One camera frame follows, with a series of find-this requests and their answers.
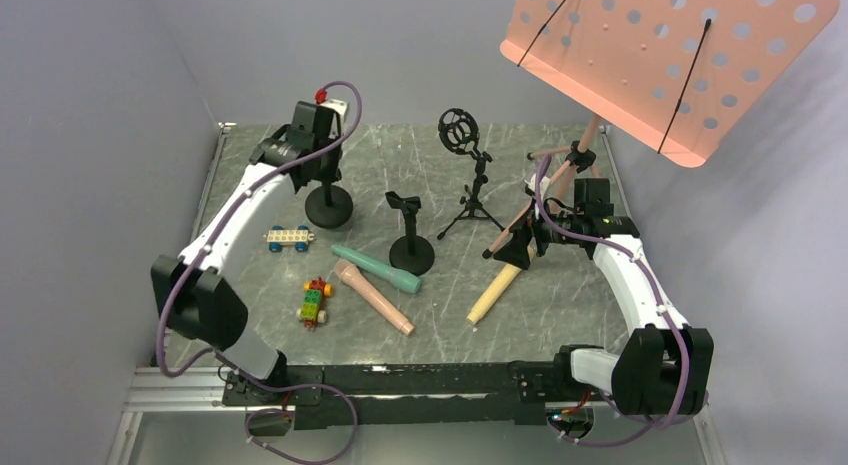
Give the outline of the black round-base mic stand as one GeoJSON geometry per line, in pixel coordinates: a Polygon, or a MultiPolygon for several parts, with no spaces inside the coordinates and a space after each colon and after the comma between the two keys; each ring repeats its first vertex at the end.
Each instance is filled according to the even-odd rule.
{"type": "Polygon", "coordinates": [[[336,229],[345,225],[353,214],[354,203],[350,193],[336,185],[341,179],[339,165],[328,165],[310,178],[320,185],[312,190],[305,200],[307,219],[315,226],[336,229]]]}
{"type": "Polygon", "coordinates": [[[390,248],[390,265],[415,276],[427,273],[434,265],[435,251],[431,243],[417,232],[421,199],[418,196],[400,197],[395,191],[386,192],[385,198],[391,209],[401,213],[405,227],[405,234],[390,248]]]}

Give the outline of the teal microphone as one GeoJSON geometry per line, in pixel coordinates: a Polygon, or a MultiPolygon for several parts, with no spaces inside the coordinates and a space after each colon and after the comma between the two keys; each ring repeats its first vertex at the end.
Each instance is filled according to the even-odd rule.
{"type": "Polygon", "coordinates": [[[346,259],[366,270],[367,272],[390,283],[400,291],[416,294],[421,287],[421,279],[412,273],[395,268],[369,255],[353,250],[339,243],[331,246],[331,251],[338,257],[346,259]]]}

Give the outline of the pink microphone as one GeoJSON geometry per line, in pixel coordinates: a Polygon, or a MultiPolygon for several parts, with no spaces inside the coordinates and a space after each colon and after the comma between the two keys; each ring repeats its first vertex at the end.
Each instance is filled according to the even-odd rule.
{"type": "Polygon", "coordinates": [[[412,322],[383,296],[352,262],[340,259],[334,266],[334,272],[399,332],[409,336],[415,330],[412,322]]]}

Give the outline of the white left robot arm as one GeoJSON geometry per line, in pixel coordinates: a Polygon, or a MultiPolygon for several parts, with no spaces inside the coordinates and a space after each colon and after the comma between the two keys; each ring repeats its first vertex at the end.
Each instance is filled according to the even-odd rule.
{"type": "Polygon", "coordinates": [[[289,385],[285,354],[248,325],[248,308],[230,284],[247,263],[247,246],[270,226],[283,205],[312,182],[307,220],[322,229],[346,225],[353,199],[338,186],[344,141],[359,124],[347,102],[319,91],[296,104],[290,122],[254,149],[239,183],[206,228],[176,256],[161,255],[151,267],[159,322],[155,362],[175,378],[196,361],[172,369],[166,362],[167,331],[205,343],[205,353],[264,389],[289,385]]]}

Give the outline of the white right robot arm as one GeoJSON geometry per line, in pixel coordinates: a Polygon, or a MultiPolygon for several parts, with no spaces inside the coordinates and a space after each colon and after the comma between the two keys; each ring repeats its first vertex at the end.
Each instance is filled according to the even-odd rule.
{"type": "Polygon", "coordinates": [[[698,414],[708,397],[714,342],[671,304],[642,253],[634,222],[599,199],[554,217],[529,211],[494,257],[526,270],[529,252],[542,256],[551,244],[586,252],[611,287],[629,333],[618,354],[598,346],[562,347],[554,359],[560,381],[611,396],[624,415],[662,415],[673,422],[698,414]]]}

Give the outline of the pink music stand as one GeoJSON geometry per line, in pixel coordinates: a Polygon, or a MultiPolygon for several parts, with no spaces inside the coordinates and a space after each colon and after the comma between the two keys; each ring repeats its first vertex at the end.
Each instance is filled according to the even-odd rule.
{"type": "Polygon", "coordinates": [[[686,168],[759,171],[804,149],[767,107],[840,0],[515,0],[503,56],[591,114],[555,180],[592,169],[601,122],[686,168]]]}

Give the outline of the cream yellow microphone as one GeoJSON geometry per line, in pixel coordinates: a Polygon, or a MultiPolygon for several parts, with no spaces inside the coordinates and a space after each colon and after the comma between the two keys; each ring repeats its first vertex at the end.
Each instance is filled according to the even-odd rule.
{"type": "Polygon", "coordinates": [[[484,318],[521,271],[521,268],[514,265],[504,265],[467,314],[466,318],[473,326],[484,318]]]}

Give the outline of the beige blue-wheeled toy car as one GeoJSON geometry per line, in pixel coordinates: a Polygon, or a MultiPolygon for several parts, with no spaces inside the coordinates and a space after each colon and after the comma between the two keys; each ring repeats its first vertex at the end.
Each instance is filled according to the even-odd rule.
{"type": "Polygon", "coordinates": [[[306,225],[295,229],[275,225],[264,238],[271,253],[281,253],[285,247],[293,247],[296,252],[305,253],[315,240],[315,234],[306,225]]]}

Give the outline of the colourful brick toy car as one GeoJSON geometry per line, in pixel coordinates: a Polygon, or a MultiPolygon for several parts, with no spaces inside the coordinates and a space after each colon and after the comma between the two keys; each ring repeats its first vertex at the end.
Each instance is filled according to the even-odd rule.
{"type": "Polygon", "coordinates": [[[296,317],[307,329],[327,322],[325,302],[334,295],[334,287],[322,277],[304,283],[304,297],[296,317]]]}

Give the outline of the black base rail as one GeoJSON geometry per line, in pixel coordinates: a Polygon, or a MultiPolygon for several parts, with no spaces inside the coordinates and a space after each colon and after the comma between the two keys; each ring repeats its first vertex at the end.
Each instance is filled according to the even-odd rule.
{"type": "Polygon", "coordinates": [[[544,425],[593,398],[552,362],[291,365],[292,392],[264,390],[235,372],[224,382],[226,407],[286,405],[297,430],[331,426],[503,422],[544,425]]]}

